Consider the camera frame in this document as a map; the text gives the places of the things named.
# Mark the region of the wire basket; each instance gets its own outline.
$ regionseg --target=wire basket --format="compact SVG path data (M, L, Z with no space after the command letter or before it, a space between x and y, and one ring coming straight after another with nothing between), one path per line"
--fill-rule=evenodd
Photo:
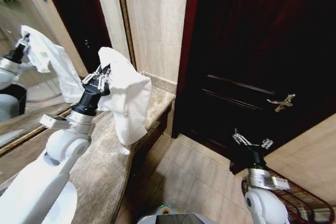
M272 169L269 169L269 173L271 176L287 179ZM334 222L334 209L327 202L289 179L287 180L290 186L289 190L275 190L271 192L285 204L290 223L327 224ZM241 184L243 194L245 195L248 190L247 179L243 179Z

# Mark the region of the white towel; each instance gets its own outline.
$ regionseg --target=white towel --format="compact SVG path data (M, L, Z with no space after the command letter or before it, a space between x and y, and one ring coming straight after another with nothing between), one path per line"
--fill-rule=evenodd
M98 54L101 67L111 67L111 94L100 99L99 109L113 112L119 141L133 144L147 133L143 122L151 98L151 79L139 74L128 59L112 48L102 47Z
M30 48L28 58L40 73L49 73L49 62L55 70L61 93L66 102L78 102L84 88L80 83L79 76L63 47L55 45L39 31L21 26L21 34L29 36Z

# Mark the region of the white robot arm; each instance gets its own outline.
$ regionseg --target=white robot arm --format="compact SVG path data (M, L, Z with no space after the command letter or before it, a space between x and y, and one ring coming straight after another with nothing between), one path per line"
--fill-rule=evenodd
M29 34L20 39L15 49L5 55L0 62L0 90L7 88L19 78L19 73L34 69L31 63L22 63L22 57L29 48Z
M90 145L99 99L110 94L109 72L109 66L99 67L83 80L85 92L66 119L42 117L40 123L59 130L49 137L40 156L20 171L0 197L0 223L43 222L68 182L70 170Z
M260 149L268 149L273 141L266 139L261 145L252 144L242 135L233 135L239 145L249 149L253 157L253 166L248 169L248 192L245 193L245 204L252 215L254 224L289 223L288 212L284 204L270 190L289 189L286 179L271 177Z

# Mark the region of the vanity counter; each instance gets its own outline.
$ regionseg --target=vanity counter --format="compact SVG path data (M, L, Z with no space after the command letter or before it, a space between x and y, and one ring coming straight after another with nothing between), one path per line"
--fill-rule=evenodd
M115 131L113 114L109 111L95 117L96 128L88 150L70 172L70 181L78 194L72 223L113 223L137 150L150 137L160 116L170 108L175 96L152 87L145 127L148 133L136 143L123 146ZM0 183L14 176L41 153L53 130L46 130L0 158Z

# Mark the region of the door panel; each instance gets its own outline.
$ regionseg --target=door panel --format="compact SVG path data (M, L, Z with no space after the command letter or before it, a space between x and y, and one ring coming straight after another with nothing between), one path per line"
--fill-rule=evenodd
M98 50L111 47L99 0L53 0L88 72L96 70Z
M269 153L335 113L334 6L335 0L198 0L190 53L181 55L188 61L180 65L186 74L179 76L176 129L244 163L234 128L251 142L274 140ZM275 112L278 105L267 99L288 94L296 94L293 106Z

